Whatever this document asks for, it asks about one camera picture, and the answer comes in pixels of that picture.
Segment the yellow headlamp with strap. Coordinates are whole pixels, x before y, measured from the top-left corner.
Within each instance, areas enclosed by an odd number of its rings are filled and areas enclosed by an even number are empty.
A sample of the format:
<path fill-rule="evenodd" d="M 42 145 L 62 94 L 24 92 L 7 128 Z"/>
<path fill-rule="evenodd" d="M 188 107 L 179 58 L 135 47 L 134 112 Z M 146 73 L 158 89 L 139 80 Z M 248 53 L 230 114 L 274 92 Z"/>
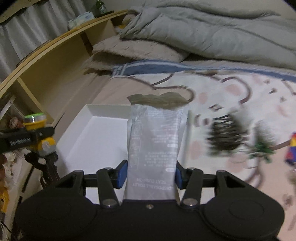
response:
<path fill-rule="evenodd" d="M 23 124 L 27 131 L 34 132 L 36 143 L 30 147 L 30 153 L 26 154 L 25 160 L 36 165 L 40 158 L 47 164 L 58 160 L 56 142 L 53 138 L 54 128 L 46 126 L 47 116 L 43 113 L 30 114 L 24 117 Z"/>

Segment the grey toilet seat cushion packet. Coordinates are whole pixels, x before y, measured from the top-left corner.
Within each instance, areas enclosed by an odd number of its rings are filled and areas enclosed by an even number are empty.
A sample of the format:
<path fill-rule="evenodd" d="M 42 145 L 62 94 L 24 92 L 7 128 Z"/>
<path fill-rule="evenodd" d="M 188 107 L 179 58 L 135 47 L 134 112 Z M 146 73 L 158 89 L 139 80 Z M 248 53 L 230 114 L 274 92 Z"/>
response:
<path fill-rule="evenodd" d="M 136 94 L 127 122 L 128 200 L 175 199 L 177 159 L 188 118 L 188 101 L 176 92 Z"/>

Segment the green clothes pegs with string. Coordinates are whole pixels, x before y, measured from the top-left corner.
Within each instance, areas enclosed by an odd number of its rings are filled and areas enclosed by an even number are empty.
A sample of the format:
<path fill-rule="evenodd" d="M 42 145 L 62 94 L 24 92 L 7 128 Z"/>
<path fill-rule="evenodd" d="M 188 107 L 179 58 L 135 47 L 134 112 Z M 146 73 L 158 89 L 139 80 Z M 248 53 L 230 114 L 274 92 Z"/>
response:
<path fill-rule="evenodd" d="M 270 145 L 259 138 L 255 141 L 255 144 L 249 148 L 248 157 L 249 159 L 263 159 L 267 164 L 269 164 L 272 162 L 271 155 L 273 154 L 274 151 L 271 149 Z"/>

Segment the white shallow box tray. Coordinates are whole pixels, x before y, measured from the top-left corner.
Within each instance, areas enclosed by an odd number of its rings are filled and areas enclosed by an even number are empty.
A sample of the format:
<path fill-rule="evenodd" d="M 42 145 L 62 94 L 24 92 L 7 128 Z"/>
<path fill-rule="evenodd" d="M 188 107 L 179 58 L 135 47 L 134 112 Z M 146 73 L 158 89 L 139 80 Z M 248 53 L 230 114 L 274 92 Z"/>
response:
<path fill-rule="evenodd" d="M 94 174 L 103 168 L 115 168 L 123 160 L 128 161 L 130 113 L 131 106 L 86 105 L 82 108 L 57 144 L 59 175 L 65 176 L 75 170 Z M 183 160 L 186 143 L 185 127 L 178 162 Z M 120 200 L 126 199 L 126 181 L 116 192 Z"/>

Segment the wooden headboard shelf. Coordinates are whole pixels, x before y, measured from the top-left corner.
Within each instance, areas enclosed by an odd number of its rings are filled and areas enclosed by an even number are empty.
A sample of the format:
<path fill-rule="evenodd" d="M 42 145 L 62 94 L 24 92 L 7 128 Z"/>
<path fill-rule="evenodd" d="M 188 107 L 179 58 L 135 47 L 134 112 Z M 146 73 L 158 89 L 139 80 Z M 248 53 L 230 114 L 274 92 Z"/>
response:
<path fill-rule="evenodd" d="M 122 10 L 90 20 L 27 56 L 1 83 L 1 102 L 15 105 L 21 114 L 45 113 L 48 123 L 67 123 L 91 103 L 109 80 L 83 69 L 93 46 L 116 35 L 127 11 Z"/>

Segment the cartoon bear print blanket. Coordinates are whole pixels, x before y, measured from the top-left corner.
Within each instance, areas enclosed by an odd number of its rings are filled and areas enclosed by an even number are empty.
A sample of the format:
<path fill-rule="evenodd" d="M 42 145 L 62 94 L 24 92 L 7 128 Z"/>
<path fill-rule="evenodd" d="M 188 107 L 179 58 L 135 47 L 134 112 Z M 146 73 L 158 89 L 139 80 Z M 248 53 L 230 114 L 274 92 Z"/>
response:
<path fill-rule="evenodd" d="M 271 196 L 285 210 L 280 239 L 295 240 L 295 174 L 285 162 L 295 132 L 295 71 L 227 61 L 136 61 L 116 65 L 94 103 L 127 105 L 130 95 L 165 92 L 179 92 L 189 101 L 184 166 L 226 170 Z M 242 132 L 232 151 L 209 140 L 214 123 L 226 115 Z M 269 164 L 248 157 L 259 138 L 274 151 Z"/>

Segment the grey curtain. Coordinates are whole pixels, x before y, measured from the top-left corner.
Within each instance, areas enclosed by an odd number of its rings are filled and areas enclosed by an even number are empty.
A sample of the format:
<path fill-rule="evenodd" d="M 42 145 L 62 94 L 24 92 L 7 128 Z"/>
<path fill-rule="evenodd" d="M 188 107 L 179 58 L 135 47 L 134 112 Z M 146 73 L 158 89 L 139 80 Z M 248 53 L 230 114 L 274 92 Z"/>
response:
<path fill-rule="evenodd" d="M 95 1 L 40 1 L 1 23 L 1 81 L 34 49 L 68 30 Z"/>

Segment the colourful playing card box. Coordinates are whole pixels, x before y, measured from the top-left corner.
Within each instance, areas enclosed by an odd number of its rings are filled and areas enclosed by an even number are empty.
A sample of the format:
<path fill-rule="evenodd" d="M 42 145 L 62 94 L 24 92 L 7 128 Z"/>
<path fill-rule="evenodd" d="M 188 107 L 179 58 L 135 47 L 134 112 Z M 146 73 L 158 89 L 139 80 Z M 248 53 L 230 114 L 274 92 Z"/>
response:
<path fill-rule="evenodd" d="M 295 166 L 296 163 L 296 133 L 293 132 L 289 146 L 288 151 L 285 156 L 285 162 L 290 166 Z"/>

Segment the beige fluffy pillow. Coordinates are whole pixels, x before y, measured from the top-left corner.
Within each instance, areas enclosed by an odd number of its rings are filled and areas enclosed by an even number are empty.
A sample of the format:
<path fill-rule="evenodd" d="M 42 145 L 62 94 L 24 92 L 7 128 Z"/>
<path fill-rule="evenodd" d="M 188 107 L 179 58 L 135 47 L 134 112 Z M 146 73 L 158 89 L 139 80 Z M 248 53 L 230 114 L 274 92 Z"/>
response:
<path fill-rule="evenodd" d="M 120 39 L 118 35 L 93 46 L 91 56 L 83 63 L 87 73 L 111 72 L 114 66 L 140 60 L 162 60 L 180 63 L 189 53 L 166 44 L 148 40 Z"/>

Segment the tissue box on shelf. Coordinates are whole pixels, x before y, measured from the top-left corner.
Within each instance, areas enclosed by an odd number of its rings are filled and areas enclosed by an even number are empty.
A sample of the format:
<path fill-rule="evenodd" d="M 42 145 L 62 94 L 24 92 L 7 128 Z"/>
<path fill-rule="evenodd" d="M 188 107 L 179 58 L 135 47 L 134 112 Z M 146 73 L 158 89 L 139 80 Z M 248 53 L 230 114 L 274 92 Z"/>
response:
<path fill-rule="evenodd" d="M 81 15 L 79 15 L 78 17 L 69 20 L 68 21 L 68 29 L 72 30 L 73 28 L 76 28 L 80 25 L 82 25 L 83 23 L 86 23 L 87 21 L 93 20 L 95 19 L 93 13 L 91 11 L 85 12 Z"/>

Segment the green glass bottle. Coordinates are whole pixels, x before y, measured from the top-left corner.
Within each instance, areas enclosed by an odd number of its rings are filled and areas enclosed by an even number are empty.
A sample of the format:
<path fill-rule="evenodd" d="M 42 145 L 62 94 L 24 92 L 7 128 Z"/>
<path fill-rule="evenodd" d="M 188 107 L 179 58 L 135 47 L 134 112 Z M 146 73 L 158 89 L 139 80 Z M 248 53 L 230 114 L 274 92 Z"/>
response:
<path fill-rule="evenodd" d="M 102 0 L 96 0 L 93 7 L 93 14 L 95 17 L 103 16 L 107 13 L 106 6 Z"/>

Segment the grey quilted duvet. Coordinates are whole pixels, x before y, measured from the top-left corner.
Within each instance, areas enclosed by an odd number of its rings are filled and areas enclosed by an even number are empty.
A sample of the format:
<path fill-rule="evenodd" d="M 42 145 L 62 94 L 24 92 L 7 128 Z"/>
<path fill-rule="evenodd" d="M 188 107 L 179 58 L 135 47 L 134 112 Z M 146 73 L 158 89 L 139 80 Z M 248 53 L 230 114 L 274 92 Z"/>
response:
<path fill-rule="evenodd" d="M 120 36 L 152 40 L 208 59 L 295 69 L 295 20 L 270 10 L 200 1 L 151 1 L 128 10 Z"/>

